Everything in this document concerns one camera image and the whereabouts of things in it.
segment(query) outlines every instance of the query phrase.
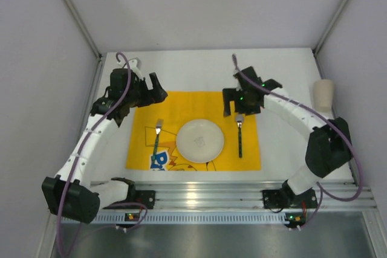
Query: cable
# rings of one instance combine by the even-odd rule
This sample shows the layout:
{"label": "cable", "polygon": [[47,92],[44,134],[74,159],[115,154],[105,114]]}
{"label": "cable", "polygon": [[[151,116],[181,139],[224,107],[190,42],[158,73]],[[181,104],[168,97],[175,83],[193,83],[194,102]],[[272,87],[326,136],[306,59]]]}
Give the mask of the cable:
{"label": "cable", "polygon": [[[131,69],[130,69],[130,66],[129,66],[129,61],[128,59],[126,58],[126,56],[121,53],[121,52],[118,52],[117,54],[115,54],[115,58],[117,59],[117,61],[119,62],[120,61],[120,58],[119,57],[122,57],[125,62],[126,62],[126,65],[128,67],[128,82],[126,83],[126,87],[125,87],[125,90],[123,91],[123,94],[122,96],[118,99],[118,101],[113,105],[113,107],[111,107],[109,109],[108,112],[106,112],[104,114],[104,116],[102,116],[91,128],[91,130],[86,134],[85,138],[82,140],[82,142],[80,143],[80,146],[78,148],[78,151],[77,151],[77,156],[75,157],[75,160],[73,162],[73,166],[71,167],[71,170],[70,170],[70,173],[68,175],[68,178],[66,180],[66,183],[65,183],[65,187],[63,188],[63,192],[62,192],[62,196],[60,197],[60,203],[59,203],[59,209],[58,209],[58,214],[57,214],[57,220],[56,220],[56,246],[57,246],[57,249],[58,249],[58,252],[61,256],[68,256],[71,252],[71,248],[70,248],[70,251],[68,253],[65,253],[64,252],[64,249],[63,249],[63,242],[62,242],[62,236],[61,236],[61,220],[62,220],[62,213],[63,213],[63,207],[64,207],[64,203],[65,203],[65,198],[66,198],[66,194],[67,194],[67,191],[68,191],[68,188],[70,186],[70,181],[74,175],[74,171],[75,171],[75,168],[77,167],[77,164],[78,164],[78,160],[79,160],[79,157],[80,157],[80,154],[82,153],[82,150],[83,148],[85,147],[86,145],[86,142],[88,141],[91,133],[98,127],[98,125],[104,120],[106,119],[109,114],[115,110],[119,104],[121,104],[122,100],[125,98],[126,94],[128,93],[129,91],[129,87],[130,87],[130,84],[131,84]],[[77,235],[79,234],[79,231],[77,232],[74,240],[77,239]]]}
{"label": "cable", "polygon": [[301,229],[305,228],[317,215],[317,212],[319,211],[320,207],[321,207],[321,204],[322,204],[322,197],[323,197],[324,193],[323,191],[321,190],[320,191],[320,200],[319,200],[319,203],[317,204],[317,207],[316,209],[314,210],[313,214],[310,216],[309,219],[307,219],[307,221],[300,227]]}
{"label": "cable", "polygon": [[102,96],[102,97],[106,97],[106,94],[108,93],[109,89],[110,89],[110,86],[106,87],[105,93],[103,93],[103,96]]}
{"label": "cable", "polygon": [[360,164],[359,162],[359,157],[357,155],[357,153],[355,152],[351,142],[347,139],[347,137],[339,130],[339,128],[337,128],[334,124],[332,124],[332,122],[330,122],[329,120],[327,120],[324,116],[322,116],[320,113],[318,113],[317,111],[315,111],[314,109],[312,108],[309,108],[308,106],[300,103],[300,102],[297,102],[295,100],[292,100],[290,98],[287,98],[287,97],[284,97],[282,95],[279,95],[275,92],[271,92],[270,90],[268,89],[265,89],[263,88],[262,86],[259,86],[258,84],[256,84],[255,82],[253,82],[252,80],[250,80],[241,70],[240,68],[238,67],[238,61],[236,59],[236,55],[233,54],[232,55],[232,60],[233,60],[233,63],[234,63],[234,66],[235,66],[235,69],[240,73],[240,75],[242,76],[243,79],[245,79],[249,84],[251,84],[252,86],[254,86],[255,88],[259,89],[260,91],[266,93],[266,94],[271,94],[277,98],[280,98],[282,100],[285,100],[287,102],[290,102],[296,106],[299,106],[303,109],[305,109],[306,111],[314,114],[315,116],[319,117],[322,121],[324,121],[327,125],[329,125],[330,128],[333,129],[333,131],[335,131],[344,141],[344,143],[346,144],[346,146],[349,148],[353,158],[354,158],[354,161],[355,161],[355,164],[356,164],[356,167],[357,167],[357,171],[359,173],[359,186],[357,188],[357,191],[356,193],[350,197],[350,198],[340,198],[338,196],[334,196],[332,195],[330,192],[326,191],[322,185],[317,182],[317,185],[319,186],[320,190],[322,193],[325,193],[327,196],[333,198],[333,199],[336,199],[338,201],[342,201],[342,202],[351,202],[351,201],[354,201],[355,199],[357,199],[360,194],[362,193],[362,190],[363,190],[363,170],[362,170],[362,165]]}
{"label": "cable", "polygon": [[278,211],[273,211],[271,208],[268,208],[272,213],[278,214],[284,210],[284,208],[280,208]]}
{"label": "cable", "polygon": [[307,217],[307,213],[308,213],[307,203],[305,201],[302,201],[302,214],[304,215],[305,218]]}
{"label": "cable", "polygon": [[[137,223],[135,223],[131,228],[126,228],[126,231],[131,231],[133,229],[136,229],[137,227],[140,226],[140,224],[142,223],[142,221],[145,219],[146,215],[148,214],[148,208],[140,203],[140,202],[122,202],[122,203],[119,203],[119,204],[112,204],[114,206],[127,206],[127,207],[131,207],[131,206],[139,206],[141,209],[144,209],[145,210],[145,214],[141,217],[141,219],[138,219]],[[86,236],[83,236],[81,238],[79,238],[78,240],[78,244],[81,243],[83,240],[85,240],[86,238],[92,236],[94,233],[100,231],[100,230],[103,230],[103,229],[106,229],[106,228],[116,228],[116,227],[119,227],[119,226],[116,226],[116,225],[105,225],[105,226],[102,226],[102,227],[99,227],[97,229],[95,229],[94,231],[92,231],[91,233],[87,234]]]}
{"label": "cable", "polygon": [[68,254],[67,254],[67,255],[70,255],[70,253],[71,253],[72,250],[74,249],[75,244],[76,244],[76,242],[77,242],[78,235],[79,235],[79,233],[80,233],[80,229],[82,228],[82,225],[83,225],[83,223],[79,223],[78,229],[77,229],[77,231],[76,231],[76,233],[75,233],[75,235],[74,235],[74,239],[71,241],[71,245],[70,245],[70,247],[69,247],[70,250],[68,251]]}

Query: fork handle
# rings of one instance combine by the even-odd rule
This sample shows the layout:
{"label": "fork handle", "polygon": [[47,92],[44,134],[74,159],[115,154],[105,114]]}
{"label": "fork handle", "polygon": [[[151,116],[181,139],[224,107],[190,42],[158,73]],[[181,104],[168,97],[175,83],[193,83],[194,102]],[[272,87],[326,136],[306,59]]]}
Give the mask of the fork handle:
{"label": "fork handle", "polygon": [[158,139],[159,139],[159,137],[160,137],[160,134],[156,134],[155,146],[153,147],[152,161],[154,161],[155,158],[156,158],[157,148],[158,148]]}
{"label": "fork handle", "polygon": [[242,158],[242,128],[238,127],[239,158]]}

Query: yellow placemat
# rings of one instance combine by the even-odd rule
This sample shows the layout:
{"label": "yellow placemat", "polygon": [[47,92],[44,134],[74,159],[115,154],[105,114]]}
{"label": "yellow placemat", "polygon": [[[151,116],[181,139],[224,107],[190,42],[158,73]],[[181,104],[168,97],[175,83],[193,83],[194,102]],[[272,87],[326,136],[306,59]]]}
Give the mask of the yellow placemat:
{"label": "yellow placemat", "polygon": [[[163,127],[152,164],[155,143],[155,125],[163,119]],[[213,161],[192,163],[183,158],[176,147],[176,136],[188,121],[207,119],[216,123],[224,134],[224,147]],[[235,113],[223,117],[221,92],[168,92],[167,99],[159,104],[137,108],[132,126],[131,141],[126,161],[127,169],[143,170],[260,170],[258,133],[254,115],[246,116],[242,125],[243,156],[238,156],[238,127]]]}

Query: white table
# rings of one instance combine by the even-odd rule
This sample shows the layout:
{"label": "white table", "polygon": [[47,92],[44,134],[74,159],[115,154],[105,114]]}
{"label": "white table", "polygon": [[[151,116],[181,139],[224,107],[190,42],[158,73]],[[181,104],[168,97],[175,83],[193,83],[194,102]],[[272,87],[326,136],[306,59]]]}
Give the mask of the white table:
{"label": "white table", "polygon": [[[253,66],[263,81],[275,79],[290,96],[311,106],[311,88],[320,79],[309,48],[199,51],[128,52],[138,57],[146,76],[156,72],[166,91],[221,91],[235,87],[232,53],[240,68]],[[108,53],[98,96],[109,85],[109,75],[118,64],[115,53]],[[119,176],[134,181],[285,181],[305,164],[307,141],[274,113],[263,110],[256,116],[261,150],[262,170],[249,172],[153,172],[125,168],[134,111],[122,123],[119,134],[112,138],[102,158],[104,166],[96,168],[93,181],[107,181]],[[337,169],[325,181],[352,181],[349,165]]]}

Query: black bracket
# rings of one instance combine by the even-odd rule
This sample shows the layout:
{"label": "black bracket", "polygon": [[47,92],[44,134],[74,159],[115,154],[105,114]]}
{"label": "black bracket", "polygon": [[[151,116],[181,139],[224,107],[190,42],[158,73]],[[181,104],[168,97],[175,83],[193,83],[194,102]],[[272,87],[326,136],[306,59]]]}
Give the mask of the black bracket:
{"label": "black bracket", "polygon": [[[66,182],[46,177],[42,183],[42,190],[51,214],[58,214],[59,203]],[[74,180],[68,188],[62,216],[85,224],[90,223],[97,215],[100,200],[97,193],[93,193]]]}
{"label": "black bracket", "polygon": [[[348,123],[341,117],[330,120],[351,142]],[[324,125],[314,128],[309,135],[305,162],[314,175],[324,178],[333,170],[338,169],[349,160],[352,154],[343,139],[329,127]]]}
{"label": "black bracket", "polygon": [[[121,204],[123,202],[140,202],[141,204],[144,204],[148,208],[148,210],[152,210],[155,205],[155,200],[156,200],[156,192],[154,190],[136,190],[134,196],[131,196],[129,198],[126,198],[124,201],[116,202],[114,204]],[[120,206],[120,205],[115,206],[114,204],[104,209],[110,210],[110,209],[117,209],[117,208],[124,208],[124,209],[138,208],[138,206]]]}
{"label": "black bracket", "polygon": [[[109,120],[114,119],[117,125],[120,126],[122,120],[129,114],[131,108],[144,107],[165,100],[168,93],[161,87],[156,73],[150,73],[149,77],[153,85],[152,89],[148,89],[145,78],[140,80],[132,72],[129,91],[126,93],[121,104],[108,115]],[[103,115],[107,113],[122,96],[127,82],[128,70],[126,68],[114,69],[110,74],[110,85],[106,88],[103,97],[93,103],[90,114],[94,116],[95,114]]]}
{"label": "black bracket", "polygon": [[[262,79],[256,75],[252,66],[243,69],[241,72],[251,81],[264,87],[265,89],[268,89],[269,91],[276,88],[282,88],[282,85],[273,79],[263,82]],[[230,102],[234,102],[235,112],[239,114],[253,115],[261,113],[261,107],[264,107],[264,96],[266,93],[252,86],[249,82],[243,79],[240,73],[236,73],[234,77],[238,79],[241,89],[223,89],[223,116],[227,117],[231,115]]]}
{"label": "black bracket", "polygon": [[286,208],[316,208],[317,198],[313,189],[309,189],[300,195],[294,196],[291,200],[284,193],[283,189],[279,190],[263,190],[262,197],[264,200],[264,208],[271,211],[286,209]]}

